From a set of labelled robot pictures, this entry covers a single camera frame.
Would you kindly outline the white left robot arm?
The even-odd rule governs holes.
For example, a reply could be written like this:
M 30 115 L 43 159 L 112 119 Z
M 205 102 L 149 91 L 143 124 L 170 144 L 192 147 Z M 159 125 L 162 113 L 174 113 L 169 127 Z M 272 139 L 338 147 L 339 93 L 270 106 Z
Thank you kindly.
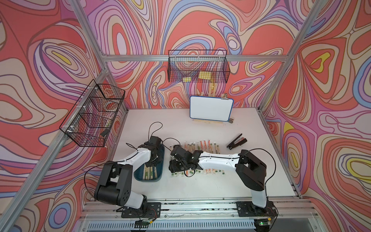
M 122 218 L 149 218 L 160 216 L 161 203 L 149 203 L 147 197 L 131 190 L 134 172 L 142 165 L 155 166 L 163 161 L 162 140 L 150 136 L 149 140 L 121 161 L 106 162 L 94 191 L 94 199 L 122 208 Z

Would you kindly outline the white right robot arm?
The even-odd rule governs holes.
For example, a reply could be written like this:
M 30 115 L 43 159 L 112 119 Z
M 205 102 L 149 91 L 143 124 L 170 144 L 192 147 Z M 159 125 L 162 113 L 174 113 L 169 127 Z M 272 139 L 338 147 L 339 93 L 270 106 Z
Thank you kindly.
M 218 169 L 235 172 L 241 182 L 251 191 L 250 202 L 237 202 L 239 216 L 268 216 L 276 214 L 268 206 L 266 192 L 267 165 L 250 150 L 241 150 L 236 154 L 213 154 L 202 150 L 189 152 L 179 145 L 171 151 L 169 170 L 171 173 Z

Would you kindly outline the teal plastic storage box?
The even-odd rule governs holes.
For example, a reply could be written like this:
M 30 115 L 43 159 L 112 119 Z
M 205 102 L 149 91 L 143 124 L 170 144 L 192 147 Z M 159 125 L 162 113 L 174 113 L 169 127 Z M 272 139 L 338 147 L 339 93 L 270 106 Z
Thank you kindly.
M 133 174 L 134 178 L 141 182 L 157 182 L 162 177 L 164 166 L 165 147 L 160 145 L 159 149 L 159 163 L 155 166 L 148 167 L 146 164 L 140 166 Z

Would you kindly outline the black stapler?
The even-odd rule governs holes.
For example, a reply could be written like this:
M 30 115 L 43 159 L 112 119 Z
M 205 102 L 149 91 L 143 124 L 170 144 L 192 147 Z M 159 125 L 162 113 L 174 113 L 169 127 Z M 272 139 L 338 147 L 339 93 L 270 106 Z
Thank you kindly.
M 239 134 L 235 139 L 233 139 L 228 145 L 227 148 L 229 150 L 232 150 L 234 148 L 237 148 L 247 142 L 247 139 L 243 137 L 243 134 Z

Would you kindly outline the aluminium frame post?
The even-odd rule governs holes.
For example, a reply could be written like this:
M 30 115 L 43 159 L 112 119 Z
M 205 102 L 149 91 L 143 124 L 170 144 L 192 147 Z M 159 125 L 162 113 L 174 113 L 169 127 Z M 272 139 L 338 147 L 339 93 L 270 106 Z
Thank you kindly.
M 108 84 L 117 87 L 117 82 L 115 81 L 111 71 L 109 70 L 106 62 L 103 59 L 103 54 L 101 53 L 100 46 L 98 45 L 97 39 L 95 38 L 88 17 L 85 14 L 83 7 L 80 4 L 80 1 L 72 0 L 70 1 L 71 7 L 75 16 L 77 17 L 78 22 L 80 23 L 84 35 L 87 38 L 88 44 L 91 47 L 93 54 L 98 62 L 99 67 L 101 68 L 100 74 L 96 77 L 95 82 L 97 84 L 103 84 L 105 81 Z

